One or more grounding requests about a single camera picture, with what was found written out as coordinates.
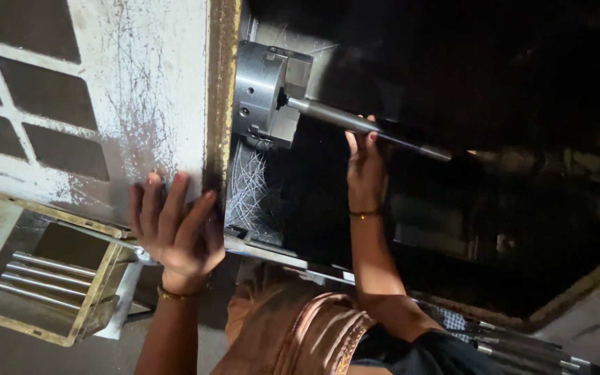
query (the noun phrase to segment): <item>hand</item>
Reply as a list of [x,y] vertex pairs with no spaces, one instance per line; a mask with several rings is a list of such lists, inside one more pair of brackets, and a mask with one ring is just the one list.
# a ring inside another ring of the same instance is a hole
[[[367,119],[376,121],[372,115],[367,116]],[[385,176],[383,159],[376,145],[377,133],[371,132],[367,137],[352,132],[345,134],[351,148],[346,174],[349,184],[349,209],[351,212],[376,211],[381,205]]]
[[147,175],[144,188],[129,188],[131,231],[149,255],[165,267],[163,289],[179,295],[198,292],[226,254],[223,225],[212,211],[217,194],[206,192],[186,214],[188,188],[189,175],[178,172],[163,208],[161,178],[156,173]]

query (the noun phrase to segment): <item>gold bracelet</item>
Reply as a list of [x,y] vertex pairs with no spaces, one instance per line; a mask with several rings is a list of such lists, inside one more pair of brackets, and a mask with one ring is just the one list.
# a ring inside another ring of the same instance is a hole
[[159,284],[157,286],[157,294],[159,294],[159,298],[161,298],[162,300],[186,301],[187,299],[189,299],[191,297],[198,296],[200,294],[200,292],[186,294],[186,295],[173,294],[171,292],[167,292],[166,289],[163,289],[163,286],[161,286],[161,284]]
[[349,212],[349,216],[358,217],[360,220],[364,220],[367,217],[379,216],[379,210],[376,211],[364,211],[364,212]]

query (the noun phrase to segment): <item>white painted wall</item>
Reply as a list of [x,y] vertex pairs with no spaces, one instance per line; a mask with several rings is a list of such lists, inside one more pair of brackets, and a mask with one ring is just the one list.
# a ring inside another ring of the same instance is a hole
[[[127,186],[150,171],[190,173],[200,190],[205,144],[207,0],[67,0],[81,64],[0,44],[0,56],[87,82],[98,132],[16,109],[0,72],[0,115],[29,161],[0,155],[0,192],[125,224]],[[44,167],[21,123],[99,142],[110,183]]]

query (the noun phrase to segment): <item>black shirt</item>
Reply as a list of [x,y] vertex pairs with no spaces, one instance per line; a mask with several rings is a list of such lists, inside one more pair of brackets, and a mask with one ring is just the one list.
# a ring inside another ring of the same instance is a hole
[[393,375],[503,374],[484,354],[450,334],[431,330],[409,343],[380,324],[358,342],[351,364],[385,367]]

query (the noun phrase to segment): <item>metal frame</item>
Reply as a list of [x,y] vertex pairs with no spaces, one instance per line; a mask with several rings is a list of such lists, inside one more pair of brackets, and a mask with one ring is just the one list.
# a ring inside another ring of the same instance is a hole
[[[107,234],[114,238],[122,238],[126,235],[126,232],[115,227],[106,226],[89,219],[74,216],[66,212],[59,211],[58,209],[48,208],[30,201],[18,200],[1,193],[0,200],[8,201],[12,204],[20,206],[21,208],[54,217],[55,219],[63,220],[64,222],[88,228],[102,234]],[[42,340],[52,342],[54,344],[62,346],[73,345],[75,342],[81,340],[85,335],[92,334],[107,324],[107,320],[109,318],[104,319],[103,312],[98,310],[103,308],[111,308],[112,306],[106,305],[113,303],[113,301],[116,302],[116,300],[112,299],[113,295],[110,294],[110,291],[108,291],[108,295],[104,295],[104,291],[106,291],[107,287],[111,288],[114,282],[117,282],[116,285],[119,285],[119,280],[111,280],[113,271],[116,268],[126,267],[127,264],[122,263],[122,261],[129,260],[131,257],[135,257],[135,254],[133,254],[132,250],[123,249],[122,245],[118,243],[110,243],[108,245],[101,263],[96,270],[93,281],[87,291],[87,295],[82,302],[75,319],[73,320],[73,325],[68,335],[63,336],[31,324],[7,318],[2,315],[0,315],[0,326],[11,328],[18,332],[41,338]]]

